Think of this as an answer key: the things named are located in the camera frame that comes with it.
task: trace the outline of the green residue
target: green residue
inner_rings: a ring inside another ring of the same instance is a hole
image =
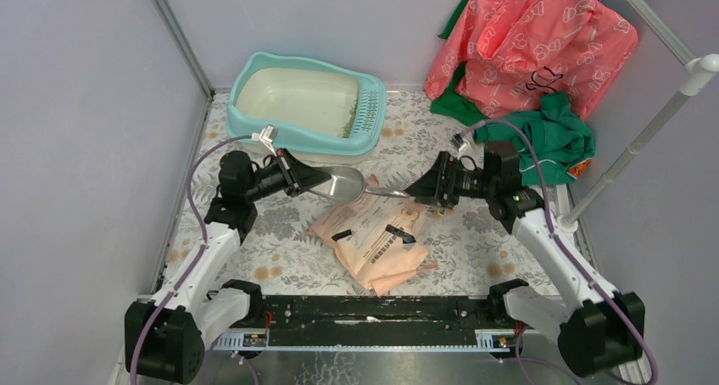
[[[349,137],[349,133],[352,131],[352,125],[354,125],[354,117],[357,116],[357,101],[354,101],[354,105],[349,110],[349,120],[342,128],[342,137]]]

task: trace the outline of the gray wall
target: gray wall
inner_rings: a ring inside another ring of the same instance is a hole
[[[418,87],[459,0],[169,0],[213,86],[250,54],[300,55]]]
[[[107,383],[203,96],[150,0],[0,0],[0,382]]]
[[[719,22],[706,16],[716,0],[646,1],[697,54],[719,53]],[[597,159],[576,184],[580,195],[687,78],[623,0],[605,2],[637,26],[640,41],[589,121]],[[586,213],[602,273],[646,304],[661,383],[716,383],[718,107],[716,78]]]

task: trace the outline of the litter box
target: litter box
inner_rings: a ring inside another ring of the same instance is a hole
[[[303,160],[350,165],[376,146],[386,107],[387,90],[373,75],[259,52],[232,87],[227,131],[236,137],[272,124],[276,148]],[[243,142],[259,151],[256,142]]]

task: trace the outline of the metal ladle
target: metal ladle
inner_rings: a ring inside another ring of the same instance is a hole
[[[310,188],[309,193],[327,198],[335,203],[352,203],[359,199],[363,193],[374,196],[409,198],[410,195],[402,190],[386,187],[370,187],[362,173],[354,167],[328,166],[317,167],[317,170],[324,171],[331,179]]]

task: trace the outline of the floral tablecloth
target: floral tablecloth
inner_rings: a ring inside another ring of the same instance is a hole
[[[207,121],[200,153],[228,138],[225,129],[228,95],[217,94]],[[422,92],[390,92],[382,136],[371,156],[356,165],[365,176],[386,177],[380,183],[407,187],[429,169],[440,150],[462,125],[429,112]],[[205,214],[215,195],[220,157],[239,144],[220,149],[199,167],[193,197]],[[229,279],[257,282],[265,294],[370,295],[339,263],[332,248],[305,234],[331,205],[313,194],[289,198],[283,193],[258,201],[258,217],[245,243],[232,255],[215,284]],[[171,276],[199,238],[199,227],[185,203],[170,242],[165,276]],[[421,241],[430,249],[426,262],[438,268],[413,277],[392,295],[484,295],[495,283],[515,277],[540,293],[557,294],[538,262],[489,214],[483,200],[464,199],[454,211],[434,215]]]

